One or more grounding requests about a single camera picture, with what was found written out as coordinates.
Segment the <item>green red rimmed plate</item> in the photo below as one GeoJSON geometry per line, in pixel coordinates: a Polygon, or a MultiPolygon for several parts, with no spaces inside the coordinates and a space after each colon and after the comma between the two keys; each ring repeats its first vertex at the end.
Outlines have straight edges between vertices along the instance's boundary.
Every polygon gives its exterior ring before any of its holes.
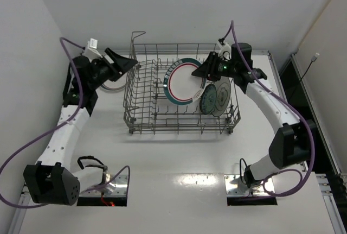
{"type": "Polygon", "coordinates": [[[207,80],[193,76],[192,72],[201,65],[196,59],[182,58],[168,68],[163,79],[163,91],[171,103],[189,105],[199,99],[207,80]]]}
{"type": "Polygon", "coordinates": [[[125,82],[122,81],[107,81],[101,85],[101,89],[105,92],[116,93],[125,88],[125,82]]]}

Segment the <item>white plate with grey pattern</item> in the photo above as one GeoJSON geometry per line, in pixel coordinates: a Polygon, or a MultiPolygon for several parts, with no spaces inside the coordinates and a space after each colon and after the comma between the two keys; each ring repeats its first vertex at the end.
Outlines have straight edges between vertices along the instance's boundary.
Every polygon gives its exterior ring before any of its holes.
{"type": "Polygon", "coordinates": [[[214,117],[220,117],[228,107],[231,95],[231,82],[227,77],[222,77],[214,83],[217,90],[215,108],[211,113],[214,117]]]}

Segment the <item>green blue floral plate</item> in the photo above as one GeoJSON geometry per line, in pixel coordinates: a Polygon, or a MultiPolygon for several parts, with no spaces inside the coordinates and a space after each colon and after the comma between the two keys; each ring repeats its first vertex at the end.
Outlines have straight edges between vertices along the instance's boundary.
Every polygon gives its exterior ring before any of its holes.
{"type": "Polygon", "coordinates": [[[217,89],[214,84],[209,84],[200,98],[200,112],[203,115],[210,114],[216,104],[217,89]]]}

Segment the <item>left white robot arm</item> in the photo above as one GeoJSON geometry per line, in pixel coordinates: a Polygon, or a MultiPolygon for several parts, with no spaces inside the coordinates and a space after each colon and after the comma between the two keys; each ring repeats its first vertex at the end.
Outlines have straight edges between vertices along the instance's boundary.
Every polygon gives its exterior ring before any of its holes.
{"type": "Polygon", "coordinates": [[[63,93],[61,118],[51,139],[34,165],[27,165],[23,176],[31,199],[36,204],[74,205],[80,193],[94,189],[107,190],[110,184],[108,168],[98,161],[83,165],[78,159],[79,171],[70,172],[70,163],[80,133],[91,117],[98,100],[97,89],[106,81],[117,81],[132,70],[138,61],[121,56],[107,48],[105,54],[95,53],[90,59],[86,53],[72,59],[74,77],[68,77],[63,93]]]}

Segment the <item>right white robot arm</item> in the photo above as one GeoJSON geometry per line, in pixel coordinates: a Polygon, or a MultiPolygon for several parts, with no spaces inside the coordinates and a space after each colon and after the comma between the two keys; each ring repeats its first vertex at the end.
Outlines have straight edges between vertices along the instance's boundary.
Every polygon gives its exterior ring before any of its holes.
{"type": "Polygon", "coordinates": [[[232,78],[273,128],[275,135],[268,154],[245,168],[243,180],[247,187],[257,185],[293,164],[314,161],[315,124],[305,120],[294,107],[276,95],[265,73],[259,68],[253,68],[251,45],[224,44],[219,53],[210,52],[192,75],[213,82],[223,77],[232,78]]]}

